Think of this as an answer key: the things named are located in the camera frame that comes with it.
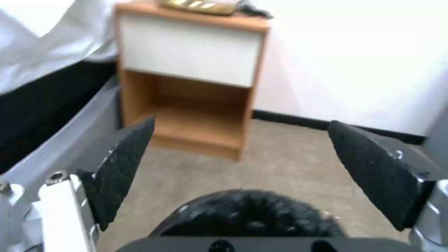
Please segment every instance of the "screw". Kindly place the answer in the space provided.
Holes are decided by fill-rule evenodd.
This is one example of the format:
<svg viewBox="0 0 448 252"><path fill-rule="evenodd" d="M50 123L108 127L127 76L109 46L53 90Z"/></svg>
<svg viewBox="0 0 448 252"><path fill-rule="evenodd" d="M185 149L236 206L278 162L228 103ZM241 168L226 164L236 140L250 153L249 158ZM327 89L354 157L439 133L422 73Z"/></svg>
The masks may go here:
<svg viewBox="0 0 448 252"><path fill-rule="evenodd" d="M66 171L56 171L47 177L47 180L45 180L45 184L47 186L51 186L69 179L69 174Z"/></svg>
<svg viewBox="0 0 448 252"><path fill-rule="evenodd" d="M10 196L12 192L11 184L8 181L0 180L0 194Z"/></svg>

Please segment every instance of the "open shelf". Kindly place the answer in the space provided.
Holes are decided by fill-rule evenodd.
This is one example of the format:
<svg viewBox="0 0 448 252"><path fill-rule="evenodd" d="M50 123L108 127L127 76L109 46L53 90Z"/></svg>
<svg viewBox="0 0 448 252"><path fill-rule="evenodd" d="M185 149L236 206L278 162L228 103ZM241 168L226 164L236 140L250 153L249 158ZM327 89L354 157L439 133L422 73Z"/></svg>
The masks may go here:
<svg viewBox="0 0 448 252"><path fill-rule="evenodd" d="M247 89L130 71L125 77L122 102L132 108L125 125L156 115L152 145L240 159Z"/></svg>

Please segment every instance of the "black foam pad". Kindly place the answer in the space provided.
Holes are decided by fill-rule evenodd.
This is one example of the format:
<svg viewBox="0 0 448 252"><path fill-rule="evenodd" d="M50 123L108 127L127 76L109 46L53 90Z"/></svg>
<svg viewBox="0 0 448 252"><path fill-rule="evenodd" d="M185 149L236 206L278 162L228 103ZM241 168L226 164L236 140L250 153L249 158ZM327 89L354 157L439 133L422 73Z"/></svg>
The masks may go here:
<svg viewBox="0 0 448 252"><path fill-rule="evenodd" d="M75 169L76 175L81 179L95 222L105 231L110 222L114 221L121 203L128 194L140 160L145 152L148 142L154 132L154 118L132 127L125 128L109 139L118 142L109 149L105 149L108 141L97 141L90 146L80 157L77 164L97 162L96 167L90 167L94 172L84 169ZM97 153L106 152L106 156Z"/></svg>
<svg viewBox="0 0 448 252"><path fill-rule="evenodd" d="M434 184L447 174L397 139L332 121L328 134L353 180L399 231L417 221Z"/></svg>

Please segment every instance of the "drawer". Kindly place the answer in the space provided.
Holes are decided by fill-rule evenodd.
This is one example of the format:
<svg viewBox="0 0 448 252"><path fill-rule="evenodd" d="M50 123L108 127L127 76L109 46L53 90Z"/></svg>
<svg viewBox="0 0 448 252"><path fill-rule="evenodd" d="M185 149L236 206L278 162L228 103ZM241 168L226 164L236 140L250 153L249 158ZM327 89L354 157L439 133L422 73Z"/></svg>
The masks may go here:
<svg viewBox="0 0 448 252"><path fill-rule="evenodd" d="M122 67L251 87L261 33L150 15L119 16Z"/></svg>

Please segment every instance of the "object on nightstand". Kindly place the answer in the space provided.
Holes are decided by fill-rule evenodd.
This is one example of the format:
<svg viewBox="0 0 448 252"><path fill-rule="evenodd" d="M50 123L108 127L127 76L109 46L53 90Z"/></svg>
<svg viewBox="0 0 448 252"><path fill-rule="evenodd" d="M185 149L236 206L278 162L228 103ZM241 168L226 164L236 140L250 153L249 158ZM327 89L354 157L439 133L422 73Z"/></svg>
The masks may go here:
<svg viewBox="0 0 448 252"><path fill-rule="evenodd" d="M159 0L159 4L166 8L210 15L230 16L241 12L251 17L273 18L268 11L257 9L248 0Z"/></svg>

